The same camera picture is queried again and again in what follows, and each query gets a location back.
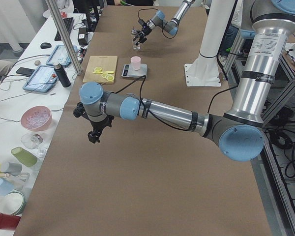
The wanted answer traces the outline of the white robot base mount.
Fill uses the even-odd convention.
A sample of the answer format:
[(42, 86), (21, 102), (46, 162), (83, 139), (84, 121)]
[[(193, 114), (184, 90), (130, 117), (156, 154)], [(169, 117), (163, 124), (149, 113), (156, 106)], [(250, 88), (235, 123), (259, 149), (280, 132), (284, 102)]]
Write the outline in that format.
[(217, 58), (234, 7), (236, 7), (235, 0), (211, 2), (199, 56), (192, 64), (185, 65), (185, 79), (188, 87), (221, 86)]

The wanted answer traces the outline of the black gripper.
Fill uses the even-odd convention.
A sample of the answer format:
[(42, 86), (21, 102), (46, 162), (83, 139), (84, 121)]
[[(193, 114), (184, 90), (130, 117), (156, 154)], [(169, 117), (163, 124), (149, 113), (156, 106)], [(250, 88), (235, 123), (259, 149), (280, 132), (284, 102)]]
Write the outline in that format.
[(133, 41), (136, 41), (137, 39), (140, 39), (139, 42), (143, 44), (147, 38), (141, 37), (141, 36), (147, 36), (152, 32), (152, 29), (148, 25), (143, 25), (141, 31), (133, 31)]
[(114, 116), (107, 115), (102, 121), (91, 121), (93, 131), (88, 133), (88, 140), (95, 144), (100, 142), (100, 135), (105, 127), (112, 127)]

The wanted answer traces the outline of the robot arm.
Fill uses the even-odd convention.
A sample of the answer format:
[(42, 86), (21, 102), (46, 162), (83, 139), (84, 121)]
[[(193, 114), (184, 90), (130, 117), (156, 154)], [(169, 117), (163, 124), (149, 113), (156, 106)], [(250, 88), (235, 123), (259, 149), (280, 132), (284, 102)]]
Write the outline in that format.
[(274, 83), (280, 55), (295, 32), (295, 0), (246, 0), (243, 9), (242, 29), (253, 30), (255, 37), (229, 111), (223, 116), (202, 115), (105, 91), (100, 84), (87, 82), (79, 89), (81, 101), (73, 114), (90, 121), (93, 130), (88, 139), (99, 142), (103, 129), (111, 126), (115, 117), (153, 117), (174, 129), (197, 132), (212, 140), (232, 160), (248, 161), (258, 156), (264, 146), (262, 108)]
[[(138, 23), (142, 26), (141, 30), (132, 30), (133, 34), (133, 43), (135, 46), (138, 46), (139, 44), (143, 44), (147, 40), (147, 36), (156, 28), (160, 27), (162, 30), (163, 35), (167, 37), (164, 32), (167, 32), (169, 35), (171, 35), (171, 38), (174, 38), (178, 32), (178, 27), (181, 22), (181, 19), (184, 17), (186, 12), (189, 10), (191, 5), (194, 3), (194, 0), (183, 0), (179, 9), (175, 13), (175, 15), (172, 17), (170, 21), (167, 21), (165, 19), (165, 14), (163, 11), (156, 9), (156, 8), (146, 8), (146, 9), (140, 9), (138, 11)], [(140, 11), (143, 10), (156, 10), (156, 13), (153, 17), (148, 19), (147, 21), (144, 21), (140, 17)]]

